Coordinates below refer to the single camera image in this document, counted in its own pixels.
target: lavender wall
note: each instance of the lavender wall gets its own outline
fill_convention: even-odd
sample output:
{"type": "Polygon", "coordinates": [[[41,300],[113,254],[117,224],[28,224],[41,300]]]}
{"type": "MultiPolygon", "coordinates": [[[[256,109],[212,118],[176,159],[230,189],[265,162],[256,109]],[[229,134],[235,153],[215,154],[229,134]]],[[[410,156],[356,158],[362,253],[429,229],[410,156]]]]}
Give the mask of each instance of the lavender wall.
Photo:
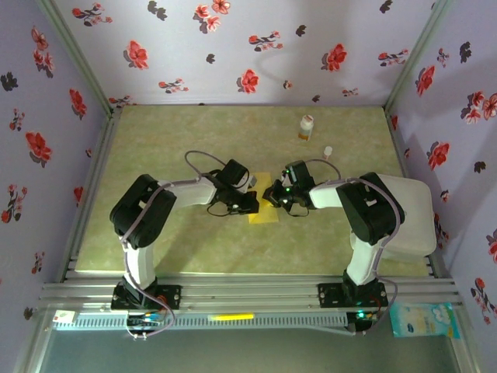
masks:
{"type": "Polygon", "coordinates": [[[454,2],[391,109],[411,177],[428,183],[439,248],[497,366],[497,2],[454,2]]]}
{"type": "Polygon", "coordinates": [[[0,34],[0,361],[7,372],[33,329],[41,284],[57,280],[104,112],[34,1],[3,2],[0,34]]]}
{"type": "Polygon", "coordinates": [[[383,105],[435,0],[55,0],[114,104],[383,105]]]}

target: blue package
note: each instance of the blue package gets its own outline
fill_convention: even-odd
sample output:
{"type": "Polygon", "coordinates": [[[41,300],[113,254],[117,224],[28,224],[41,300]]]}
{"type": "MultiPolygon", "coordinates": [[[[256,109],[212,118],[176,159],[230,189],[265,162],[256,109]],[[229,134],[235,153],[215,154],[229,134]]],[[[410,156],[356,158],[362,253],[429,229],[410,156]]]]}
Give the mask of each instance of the blue package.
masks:
{"type": "Polygon", "coordinates": [[[439,305],[395,302],[390,308],[394,336],[449,336],[459,338],[450,303],[439,305]]]}

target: black mounting bracket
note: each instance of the black mounting bracket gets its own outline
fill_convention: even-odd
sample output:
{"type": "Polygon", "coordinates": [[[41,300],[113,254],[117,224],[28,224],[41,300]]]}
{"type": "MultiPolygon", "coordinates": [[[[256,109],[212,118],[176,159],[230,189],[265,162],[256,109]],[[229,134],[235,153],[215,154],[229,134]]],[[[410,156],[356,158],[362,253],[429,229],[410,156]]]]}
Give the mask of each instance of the black mounting bracket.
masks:
{"type": "MultiPolygon", "coordinates": [[[[181,302],[181,286],[159,285],[157,284],[157,279],[155,279],[155,281],[148,288],[144,289],[144,291],[161,299],[171,307],[171,309],[179,309],[179,303],[181,302]]],[[[114,288],[110,309],[159,311],[162,307],[158,303],[144,297],[123,278],[123,280],[114,288]]]]}
{"type": "Polygon", "coordinates": [[[322,309],[388,306],[387,292],[381,282],[374,280],[364,286],[367,291],[351,295],[344,283],[318,284],[319,306],[322,309]]]}

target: cable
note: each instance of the cable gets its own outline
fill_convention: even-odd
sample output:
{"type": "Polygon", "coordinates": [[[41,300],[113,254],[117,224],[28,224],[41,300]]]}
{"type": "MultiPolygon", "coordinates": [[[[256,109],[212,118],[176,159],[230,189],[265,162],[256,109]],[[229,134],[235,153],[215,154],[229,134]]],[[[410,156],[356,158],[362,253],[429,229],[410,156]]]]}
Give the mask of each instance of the cable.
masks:
{"type": "Polygon", "coordinates": [[[285,211],[287,211],[287,214],[289,214],[289,216],[291,216],[292,218],[306,218],[307,216],[309,216],[309,207],[306,206],[305,208],[307,208],[307,210],[308,210],[306,215],[291,214],[289,211],[287,211],[287,210],[285,210],[285,211]]]}
{"type": "Polygon", "coordinates": [[[378,249],[378,252],[377,252],[377,255],[376,257],[374,258],[374,262],[373,262],[373,269],[372,269],[372,272],[373,272],[373,275],[379,280],[379,281],[383,281],[383,282],[387,282],[391,285],[394,286],[394,294],[392,295],[391,297],[391,300],[388,302],[388,307],[387,309],[385,309],[384,313],[380,316],[380,318],[376,321],[375,324],[373,324],[373,326],[371,326],[371,328],[368,330],[368,333],[371,332],[371,330],[374,330],[375,328],[377,328],[377,326],[380,324],[380,322],[384,319],[384,315],[389,315],[389,312],[390,312],[390,309],[391,309],[391,306],[394,304],[395,302],[395,299],[397,298],[397,293],[398,293],[398,286],[395,282],[393,282],[392,280],[389,280],[385,277],[382,277],[378,274],[377,270],[378,270],[378,265],[380,264],[380,259],[381,259],[381,255],[383,254],[383,250],[385,248],[385,246],[392,240],[394,239],[394,237],[397,235],[398,233],[398,230],[400,229],[401,227],[401,214],[400,214],[400,211],[398,210],[398,207],[397,205],[395,204],[395,202],[390,198],[390,196],[388,196],[388,194],[385,193],[384,190],[382,190],[380,187],[374,185],[373,183],[370,183],[369,181],[367,180],[363,180],[363,179],[359,179],[357,177],[351,177],[351,178],[348,178],[346,180],[347,183],[350,183],[352,181],[357,181],[359,183],[362,183],[362,184],[365,184],[367,185],[369,188],[372,188],[374,190],[376,190],[379,194],[381,194],[381,196],[387,200],[387,202],[391,205],[392,209],[394,210],[394,214],[395,214],[395,228],[394,228],[394,231],[386,238],[384,239],[381,243],[380,243],[380,248],[378,249]]]}
{"type": "Polygon", "coordinates": [[[373,295],[370,295],[370,299],[373,300],[376,303],[376,305],[378,306],[378,310],[376,311],[376,313],[379,316],[380,312],[381,312],[381,303],[380,303],[380,301],[378,300],[378,298],[374,297],[373,295]]]}
{"type": "Polygon", "coordinates": [[[126,330],[127,332],[133,336],[133,338],[138,338],[138,339],[142,339],[142,340],[146,340],[149,336],[154,336],[155,334],[159,334],[161,332],[163,332],[164,330],[167,330],[169,328],[171,328],[171,326],[174,325],[174,323],[176,322],[176,315],[174,314],[174,312],[172,311],[171,307],[169,307],[169,305],[166,303],[166,302],[163,302],[162,300],[154,297],[153,295],[150,295],[149,293],[147,293],[146,291],[144,291],[142,288],[140,288],[140,285],[135,281],[135,279],[133,278],[133,275],[131,274],[130,272],[130,266],[129,264],[127,263],[127,252],[125,251],[124,252],[124,267],[126,269],[126,273],[128,275],[128,278],[130,279],[130,282],[131,284],[134,286],[134,288],[140,293],[142,294],[144,297],[150,299],[151,301],[157,303],[158,305],[161,305],[162,307],[164,307],[167,312],[169,312],[171,314],[171,319],[169,320],[169,322],[161,328],[161,329],[158,329],[158,330],[154,330],[153,332],[150,332],[150,333],[142,333],[142,335],[139,335],[139,334],[133,334],[129,328],[126,326],[126,330]]]}
{"type": "Polygon", "coordinates": [[[310,163],[310,162],[322,162],[322,163],[326,163],[328,166],[332,167],[335,171],[336,171],[336,174],[339,176],[338,180],[341,180],[342,179],[342,174],[340,172],[340,170],[335,166],[333,165],[332,163],[328,162],[328,161],[325,161],[324,159],[309,159],[308,161],[305,161],[306,163],[310,163]]]}
{"type": "Polygon", "coordinates": [[[213,204],[209,205],[209,207],[207,208],[207,213],[209,215],[212,215],[212,216],[215,216],[216,218],[224,218],[225,216],[228,216],[228,215],[234,215],[232,214],[231,212],[228,212],[226,214],[223,214],[223,215],[218,215],[218,214],[213,214],[212,212],[210,212],[210,208],[213,207],[217,202],[214,202],[213,204]]]}
{"type": "Polygon", "coordinates": [[[224,163],[223,161],[221,161],[218,157],[216,157],[215,155],[212,155],[212,154],[209,154],[207,152],[202,152],[201,150],[189,150],[185,153],[185,161],[186,163],[188,164],[188,166],[190,166],[195,172],[196,174],[199,176],[199,177],[202,177],[202,172],[197,168],[195,167],[189,160],[188,160],[188,155],[189,154],[192,154],[192,153],[196,153],[196,154],[203,154],[203,155],[206,155],[208,157],[211,157],[212,159],[218,161],[221,165],[223,166],[226,166],[226,163],[224,163]]]}
{"type": "MultiPolygon", "coordinates": [[[[207,155],[209,157],[211,157],[212,159],[218,161],[221,165],[223,166],[226,166],[226,164],[221,161],[219,158],[215,157],[214,155],[212,154],[209,154],[209,153],[206,153],[206,152],[202,152],[202,151],[199,151],[199,150],[190,150],[190,151],[187,151],[185,153],[185,161],[186,163],[192,168],[195,170],[195,172],[197,173],[197,178],[194,179],[194,180],[184,180],[184,181],[179,181],[179,182],[176,182],[176,185],[181,185],[183,183],[191,183],[192,181],[198,181],[202,178],[202,172],[198,170],[197,167],[195,167],[189,160],[188,160],[188,154],[191,154],[191,153],[197,153],[197,154],[203,154],[203,155],[207,155]]],[[[131,284],[134,286],[134,288],[140,293],[142,294],[144,297],[150,299],[151,301],[157,303],[158,305],[162,306],[164,309],[167,310],[167,312],[171,313],[171,320],[165,324],[164,327],[162,327],[161,329],[158,329],[158,330],[155,330],[153,332],[150,332],[150,333],[142,333],[142,335],[140,336],[139,334],[133,334],[128,328],[127,328],[127,332],[133,336],[133,338],[140,338],[140,339],[147,339],[148,336],[154,336],[155,334],[159,334],[161,332],[163,332],[164,330],[167,330],[169,329],[171,326],[174,325],[175,321],[176,321],[176,315],[174,314],[174,312],[172,311],[171,307],[169,307],[169,305],[166,303],[166,302],[163,302],[162,300],[154,297],[153,295],[150,295],[149,293],[147,293],[145,290],[143,290],[140,285],[136,282],[136,280],[133,278],[133,275],[131,274],[130,272],[130,267],[129,267],[129,264],[127,262],[127,239],[128,237],[130,236],[130,234],[135,230],[135,228],[138,226],[138,224],[140,224],[140,221],[141,219],[143,219],[143,217],[145,216],[145,214],[147,213],[148,209],[150,208],[152,202],[154,201],[154,199],[158,196],[159,193],[161,193],[161,191],[163,191],[165,188],[167,187],[170,187],[170,186],[173,186],[174,184],[173,183],[164,183],[163,185],[159,186],[159,188],[157,188],[156,190],[154,190],[154,193],[152,193],[152,195],[148,198],[148,201],[146,203],[146,205],[143,207],[143,209],[141,210],[140,214],[138,214],[137,218],[134,220],[133,224],[131,224],[131,226],[128,228],[128,230],[124,233],[124,235],[120,238],[120,243],[121,245],[123,246],[123,250],[124,250],[124,268],[125,268],[125,271],[128,275],[128,278],[131,282],[131,284]]]]}

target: white bottle cap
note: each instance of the white bottle cap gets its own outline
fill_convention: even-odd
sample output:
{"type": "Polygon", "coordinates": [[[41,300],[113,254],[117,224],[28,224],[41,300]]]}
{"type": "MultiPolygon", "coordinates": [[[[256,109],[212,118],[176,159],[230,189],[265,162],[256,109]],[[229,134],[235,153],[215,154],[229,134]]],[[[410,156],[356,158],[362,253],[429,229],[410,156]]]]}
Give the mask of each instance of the white bottle cap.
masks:
{"type": "Polygon", "coordinates": [[[333,148],[332,148],[331,146],[327,146],[327,147],[325,148],[325,155],[326,155],[327,157],[329,157],[329,156],[332,154],[332,152],[333,152],[333,148]]]}
{"type": "Polygon", "coordinates": [[[314,118],[311,115],[304,115],[301,120],[301,127],[310,130],[314,126],[314,118]]]}

